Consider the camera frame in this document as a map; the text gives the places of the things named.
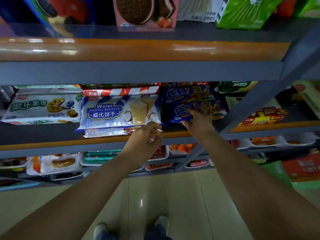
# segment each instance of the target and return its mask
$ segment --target blue snack box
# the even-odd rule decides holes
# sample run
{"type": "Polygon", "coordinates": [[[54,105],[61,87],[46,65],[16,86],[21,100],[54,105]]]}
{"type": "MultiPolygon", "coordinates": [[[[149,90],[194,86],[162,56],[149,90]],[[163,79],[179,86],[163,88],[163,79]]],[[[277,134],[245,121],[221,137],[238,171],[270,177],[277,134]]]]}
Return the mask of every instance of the blue snack box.
{"type": "Polygon", "coordinates": [[[91,0],[23,0],[52,37],[91,38],[95,24],[91,0]]]}
{"type": "Polygon", "coordinates": [[[181,121],[192,121],[193,116],[187,111],[187,107],[191,109],[198,110],[198,107],[202,106],[207,109],[211,109],[212,111],[212,119],[221,119],[226,114],[227,111],[221,101],[207,101],[207,102],[196,102],[196,103],[184,103],[184,104],[171,104],[166,105],[163,108],[163,111],[167,111],[166,114],[163,115],[162,119],[165,124],[170,123],[181,123],[181,121]]]}
{"type": "Polygon", "coordinates": [[[158,95],[84,97],[77,131],[161,124],[158,95]]]}
{"type": "Polygon", "coordinates": [[[180,104],[215,100],[215,97],[213,89],[204,85],[163,89],[162,99],[166,104],[180,104]]]}

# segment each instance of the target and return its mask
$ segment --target person's right hand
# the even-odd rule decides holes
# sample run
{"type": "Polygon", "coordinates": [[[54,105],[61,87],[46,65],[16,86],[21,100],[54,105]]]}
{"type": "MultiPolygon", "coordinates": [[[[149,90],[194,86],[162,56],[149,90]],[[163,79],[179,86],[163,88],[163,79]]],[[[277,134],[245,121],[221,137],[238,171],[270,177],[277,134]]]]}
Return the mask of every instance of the person's right hand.
{"type": "Polygon", "coordinates": [[[205,139],[207,135],[215,133],[212,125],[212,112],[206,108],[199,106],[200,112],[187,108],[186,110],[193,116],[192,123],[189,121],[182,121],[182,124],[198,141],[205,139]]]}

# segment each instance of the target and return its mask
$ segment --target chocolate wafer package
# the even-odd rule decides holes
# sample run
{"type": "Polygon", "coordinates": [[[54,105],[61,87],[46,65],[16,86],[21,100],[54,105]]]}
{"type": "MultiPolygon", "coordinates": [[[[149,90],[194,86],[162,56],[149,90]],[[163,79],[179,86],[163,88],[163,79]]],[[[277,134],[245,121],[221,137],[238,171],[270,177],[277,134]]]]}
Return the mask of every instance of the chocolate wafer package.
{"type": "Polygon", "coordinates": [[[199,106],[210,109],[212,119],[221,119],[227,114],[226,107],[220,100],[184,103],[184,104],[166,104],[162,108],[162,121],[166,125],[181,123],[182,121],[192,122],[193,116],[187,111],[187,108],[198,110],[199,106]]]}
{"type": "Polygon", "coordinates": [[[170,31],[176,26],[180,0],[113,0],[120,31],[170,31]]]}
{"type": "Polygon", "coordinates": [[[158,95],[84,97],[77,131],[161,124],[158,95]]]}
{"type": "Polygon", "coordinates": [[[164,88],[161,91],[161,97],[162,102],[166,104],[215,100],[214,91],[209,85],[164,88]]]}

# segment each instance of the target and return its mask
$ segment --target person's left hand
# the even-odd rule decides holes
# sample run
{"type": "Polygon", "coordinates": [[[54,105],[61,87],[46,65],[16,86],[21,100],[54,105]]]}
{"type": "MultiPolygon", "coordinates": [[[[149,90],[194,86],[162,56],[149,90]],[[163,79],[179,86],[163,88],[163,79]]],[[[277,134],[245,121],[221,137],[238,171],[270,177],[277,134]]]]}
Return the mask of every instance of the person's left hand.
{"type": "Polygon", "coordinates": [[[156,122],[149,122],[136,130],[130,136],[121,154],[132,158],[132,162],[140,166],[148,161],[161,145],[161,135],[158,129],[162,126],[156,122]]]}

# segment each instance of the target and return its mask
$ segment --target foot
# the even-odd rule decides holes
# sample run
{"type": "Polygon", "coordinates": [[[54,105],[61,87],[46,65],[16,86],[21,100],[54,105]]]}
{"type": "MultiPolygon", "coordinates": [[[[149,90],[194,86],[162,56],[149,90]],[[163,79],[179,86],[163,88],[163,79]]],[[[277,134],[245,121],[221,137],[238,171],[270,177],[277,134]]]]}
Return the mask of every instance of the foot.
{"type": "Polygon", "coordinates": [[[107,232],[107,234],[109,234],[108,227],[105,223],[100,223],[96,226],[93,232],[93,240],[95,240],[101,232],[107,232]]]}
{"type": "Polygon", "coordinates": [[[165,229],[167,235],[168,235],[168,231],[169,231],[169,219],[168,217],[162,215],[162,216],[159,216],[158,220],[155,222],[154,225],[161,225],[163,226],[163,228],[165,229]]]}

